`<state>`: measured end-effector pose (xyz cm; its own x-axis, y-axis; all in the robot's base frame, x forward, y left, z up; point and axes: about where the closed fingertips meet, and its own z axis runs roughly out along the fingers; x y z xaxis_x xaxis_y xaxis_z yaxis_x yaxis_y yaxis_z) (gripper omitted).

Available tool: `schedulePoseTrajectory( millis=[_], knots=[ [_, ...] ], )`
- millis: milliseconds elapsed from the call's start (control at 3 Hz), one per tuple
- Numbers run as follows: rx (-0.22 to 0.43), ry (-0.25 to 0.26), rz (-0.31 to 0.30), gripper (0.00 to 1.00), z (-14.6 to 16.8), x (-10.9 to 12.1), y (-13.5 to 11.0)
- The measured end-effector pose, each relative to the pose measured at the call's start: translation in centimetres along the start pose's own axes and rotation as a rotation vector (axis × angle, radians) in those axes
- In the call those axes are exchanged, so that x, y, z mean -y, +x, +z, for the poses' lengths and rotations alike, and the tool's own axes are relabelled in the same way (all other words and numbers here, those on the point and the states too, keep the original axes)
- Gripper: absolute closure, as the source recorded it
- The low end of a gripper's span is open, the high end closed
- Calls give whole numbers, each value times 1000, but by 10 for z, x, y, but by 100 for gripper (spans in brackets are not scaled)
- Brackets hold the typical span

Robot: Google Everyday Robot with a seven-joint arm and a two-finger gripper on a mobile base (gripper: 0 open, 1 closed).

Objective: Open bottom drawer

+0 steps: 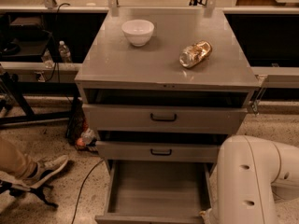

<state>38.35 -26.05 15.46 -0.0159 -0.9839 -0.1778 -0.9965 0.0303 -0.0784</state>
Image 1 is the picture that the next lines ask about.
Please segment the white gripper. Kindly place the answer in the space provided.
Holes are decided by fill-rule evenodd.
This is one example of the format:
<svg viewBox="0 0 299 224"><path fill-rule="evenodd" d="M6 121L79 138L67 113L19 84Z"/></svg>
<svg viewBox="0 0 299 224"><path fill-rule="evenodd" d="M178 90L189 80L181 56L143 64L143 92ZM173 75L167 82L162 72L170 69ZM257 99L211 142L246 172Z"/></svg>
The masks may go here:
<svg viewBox="0 0 299 224"><path fill-rule="evenodd" d="M204 217L205 224L219 224L212 208L209 208L206 211L200 211L199 215Z"/></svg>

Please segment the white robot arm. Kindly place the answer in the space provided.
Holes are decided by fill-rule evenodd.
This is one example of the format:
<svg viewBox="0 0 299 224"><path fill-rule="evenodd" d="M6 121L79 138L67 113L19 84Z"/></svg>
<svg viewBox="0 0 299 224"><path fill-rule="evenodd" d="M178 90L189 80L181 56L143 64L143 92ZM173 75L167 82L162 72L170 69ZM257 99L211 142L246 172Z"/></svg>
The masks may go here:
<svg viewBox="0 0 299 224"><path fill-rule="evenodd" d="M298 197L299 147L235 135L221 145L218 200L204 224L278 224L276 202Z"/></svg>

